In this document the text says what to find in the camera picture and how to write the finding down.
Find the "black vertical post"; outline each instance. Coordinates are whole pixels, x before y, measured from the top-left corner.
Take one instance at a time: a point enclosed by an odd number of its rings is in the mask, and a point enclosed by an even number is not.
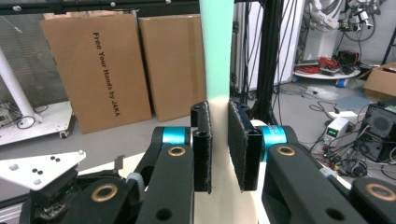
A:
[[[276,75],[280,23],[284,0],[267,0],[262,17],[262,45],[260,49],[257,100],[252,116],[268,124],[277,124],[271,102]]]

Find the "gray floor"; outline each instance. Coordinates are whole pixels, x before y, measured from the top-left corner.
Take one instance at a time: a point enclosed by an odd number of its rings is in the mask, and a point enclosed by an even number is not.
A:
[[[350,95],[362,92],[361,84],[353,83],[350,88],[336,89],[334,81],[317,81],[311,79],[303,79],[297,83],[289,83],[281,85],[280,93],[280,115],[284,125],[291,126],[298,135],[299,140],[311,146],[317,141],[319,135],[323,132],[324,122],[328,120],[324,113],[316,112],[309,109],[309,105],[314,105],[319,99],[306,95],[302,97],[299,93],[304,87],[319,86],[327,88],[330,91],[336,91],[338,99],[346,98]],[[349,110],[338,106],[340,110]],[[333,111],[332,106],[326,105],[326,111]],[[275,113],[278,115],[278,105],[275,106]],[[39,137],[36,139],[26,140],[14,143],[0,148],[0,159],[14,159],[20,157],[30,157],[37,155],[46,155],[50,153],[62,153],[78,151],[80,149],[87,152],[87,159],[80,163],[79,170],[84,170],[97,166],[106,162],[114,161],[119,155],[132,156],[134,154],[144,152],[149,146],[152,131],[156,126],[190,126],[190,117],[176,119],[165,123],[159,123],[156,118],[143,121],[131,125],[122,126],[110,130],[97,133],[82,134],[78,125],[76,125],[74,133],[67,139],[60,139],[58,134]],[[369,175],[384,179],[396,185],[396,181],[390,180],[381,174],[378,165],[369,163]],[[389,166],[389,175],[396,177],[396,167]],[[0,179],[0,201],[17,196],[27,192],[27,189],[18,187]]]

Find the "floor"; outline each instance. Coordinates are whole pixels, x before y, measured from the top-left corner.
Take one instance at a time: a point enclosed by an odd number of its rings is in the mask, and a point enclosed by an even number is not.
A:
[[[349,87],[342,89],[335,88],[334,81],[318,81],[308,78],[301,79],[295,83],[281,85],[280,94],[278,95],[279,104],[276,101],[274,108],[276,117],[278,121],[282,121],[283,125],[291,126],[297,133],[299,141],[307,147],[311,147],[318,140],[320,134],[324,131],[324,122],[329,120],[323,112],[309,108],[310,105],[317,105],[317,101],[320,100],[312,94],[304,93],[309,86],[336,92],[338,96],[335,102],[339,103],[337,108],[341,111],[352,110],[358,114],[362,107],[369,104],[369,100],[364,98],[362,94],[362,83],[360,81],[352,81]],[[334,111],[333,105],[323,105],[326,112]],[[154,117],[151,120],[89,134],[82,134],[78,124],[76,124],[74,132],[66,139],[60,139],[59,134],[52,134],[1,146],[0,158],[1,160],[8,160],[84,150],[87,153],[87,158],[78,167],[78,170],[81,171],[114,161],[120,155],[128,157],[144,152],[149,146],[152,131],[156,126],[190,126],[190,117],[175,119],[165,123],[160,123]],[[352,135],[346,137],[343,141],[345,143],[352,141],[354,139]],[[320,152],[321,147],[322,144],[319,143],[314,148],[314,152],[315,150],[317,153]],[[369,165],[369,176],[377,177],[396,185],[396,181],[382,175],[379,170],[380,165],[367,163]],[[387,166],[386,170],[388,175],[396,177],[395,166]],[[3,179],[0,179],[0,189],[0,201],[28,192],[27,189]]]

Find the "cardboard box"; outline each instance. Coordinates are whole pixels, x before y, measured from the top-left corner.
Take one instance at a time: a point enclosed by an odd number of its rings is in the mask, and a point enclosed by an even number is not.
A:
[[[83,133],[151,119],[132,15],[42,21]]]
[[[139,19],[151,102],[160,122],[190,114],[205,100],[205,67],[199,15]]]
[[[368,98],[383,101],[396,97],[396,73],[390,72],[390,68],[396,68],[396,63],[387,63],[371,71],[363,86]]]

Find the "white bracket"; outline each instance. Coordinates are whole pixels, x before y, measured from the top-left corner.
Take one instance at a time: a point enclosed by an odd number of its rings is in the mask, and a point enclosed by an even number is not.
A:
[[[32,190],[40,190],[85,159],[80,150],[46,156],[0,161],[0,177]]]

